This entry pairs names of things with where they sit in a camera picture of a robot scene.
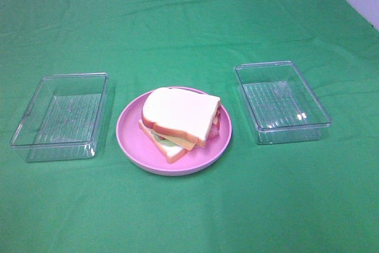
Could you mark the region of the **pink round plate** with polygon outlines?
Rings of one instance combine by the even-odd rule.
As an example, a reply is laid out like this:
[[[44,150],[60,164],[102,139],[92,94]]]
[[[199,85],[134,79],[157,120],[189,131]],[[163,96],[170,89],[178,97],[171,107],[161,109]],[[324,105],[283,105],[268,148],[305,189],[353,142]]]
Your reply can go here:
[[[232,137],[232,121],[224,106],[220,107],[219,135],[207,141],[205,148],[195,148],[178,161],[169,164],[138,125],[142,117],[143,104],[149,95],[148,91],[134,99],[121,112],[117,121],[118,144],[132,163],[154,174],[182,176],[201,171],[218,160]]]

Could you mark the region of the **left clear plastic tray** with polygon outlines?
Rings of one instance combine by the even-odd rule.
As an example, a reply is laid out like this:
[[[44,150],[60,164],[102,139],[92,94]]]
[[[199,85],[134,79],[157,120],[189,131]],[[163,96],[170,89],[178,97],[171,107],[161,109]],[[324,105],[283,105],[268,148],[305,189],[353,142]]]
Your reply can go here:
[[[9,145],[27,162],[93,158],[107,99],[105,72],[45,76]]]

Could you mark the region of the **green lettuce leaf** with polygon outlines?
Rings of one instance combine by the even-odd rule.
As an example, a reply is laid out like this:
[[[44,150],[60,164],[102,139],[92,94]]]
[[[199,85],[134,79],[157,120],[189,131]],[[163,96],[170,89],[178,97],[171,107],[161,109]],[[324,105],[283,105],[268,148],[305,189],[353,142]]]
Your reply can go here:
[[[156,133],[150,131],[150,134],[152,136],[152,140],[162,146],[166,146],[166,147],[176,147],[178,146],[177,144],[175,144],[174,142],[171,142],[170,140],[164,138],[164,137],[160,137],[158,136]]]

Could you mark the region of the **green tablecloth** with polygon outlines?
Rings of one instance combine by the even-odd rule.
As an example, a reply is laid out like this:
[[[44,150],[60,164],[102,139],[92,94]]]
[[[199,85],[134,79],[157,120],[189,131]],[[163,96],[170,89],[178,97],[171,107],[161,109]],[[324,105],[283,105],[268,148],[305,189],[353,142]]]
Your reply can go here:
[[[257,145],[233,68],[294,62],[332,118]],[[9,141],[40,79],[106,72],[96,157],[27,163]],[[218,95],[224,155],[185,177],[133,165],[115,127],[140,94]],[[2,252],[377,252],[378,32],[344,0],[1,0]]]

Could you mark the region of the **bacon strip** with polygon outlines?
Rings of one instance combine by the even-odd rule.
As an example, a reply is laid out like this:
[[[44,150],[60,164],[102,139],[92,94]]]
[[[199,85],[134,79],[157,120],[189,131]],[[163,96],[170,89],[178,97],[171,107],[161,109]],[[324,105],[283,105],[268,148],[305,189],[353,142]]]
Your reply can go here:
[[[220,129],[220,108],[217,109],[216,115],[213,118],[213,122],[211,125],[210,132],[208,134],[207,139],[212,139],[219,134]]]

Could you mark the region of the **right clear plastic tray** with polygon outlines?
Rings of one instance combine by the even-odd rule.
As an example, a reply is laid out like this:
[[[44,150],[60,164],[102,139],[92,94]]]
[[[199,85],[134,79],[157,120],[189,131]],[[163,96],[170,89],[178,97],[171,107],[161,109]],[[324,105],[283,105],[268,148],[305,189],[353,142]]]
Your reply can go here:
[[[234,68],[239,96],[259,145],[321,139],[331,118],[291,61]]]

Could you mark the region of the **bread slice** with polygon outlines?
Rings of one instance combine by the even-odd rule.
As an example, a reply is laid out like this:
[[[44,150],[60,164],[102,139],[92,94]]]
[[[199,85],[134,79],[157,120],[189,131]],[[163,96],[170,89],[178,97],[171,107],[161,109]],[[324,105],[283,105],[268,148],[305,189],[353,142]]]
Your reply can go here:
[[[143,124],[168,136],[204,148],[221,105],[220,97],[182,88],[158,88],[142,107]]]
[[[150,134],[149,128],[147,128],[142,120],[140,119],[138,121],[140,129],[145,133],[145,135],[154,143],[154,145],[159,149],[161,154],[166,158],[167,163],[172,164],[182,158],[185,154],[189,152],[189,150],[186,150],[185,148],[181,146],[176,146],[176,147],[166,147],[162,146],[152,140],[152,136]]]

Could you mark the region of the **yellow cheese slice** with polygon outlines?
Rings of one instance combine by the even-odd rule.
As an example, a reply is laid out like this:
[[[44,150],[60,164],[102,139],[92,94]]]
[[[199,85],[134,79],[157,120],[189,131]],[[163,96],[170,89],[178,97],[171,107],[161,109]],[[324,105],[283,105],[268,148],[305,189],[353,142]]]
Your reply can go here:
[[[192,150],[195,147],[195,143],[189,142],[186,139],[183,139],[180,137],[175,137],[175,136],[169,136],[166,134],[161,134],[161,133],[154,131],[153,129],[151,129],[150,131],[153,134],[155,134],[157,137],[159,137],[160,139],[166,139],[166,140],[168,140],[168,141],[170,141],[170,142],[172,142],[178,146],[185,148],[186,150]]]

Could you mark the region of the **clear plastic tray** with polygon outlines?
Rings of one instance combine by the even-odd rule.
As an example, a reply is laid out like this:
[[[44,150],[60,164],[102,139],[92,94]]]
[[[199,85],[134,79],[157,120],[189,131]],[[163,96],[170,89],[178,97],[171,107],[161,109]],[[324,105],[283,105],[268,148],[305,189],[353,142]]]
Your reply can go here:
[[[93,158],[107,99],[105,72],[45,76],[9,145],[27,162]]]
[[[321,139],[331,118],[291,61],[234,68],[239,96],[259,145]]]

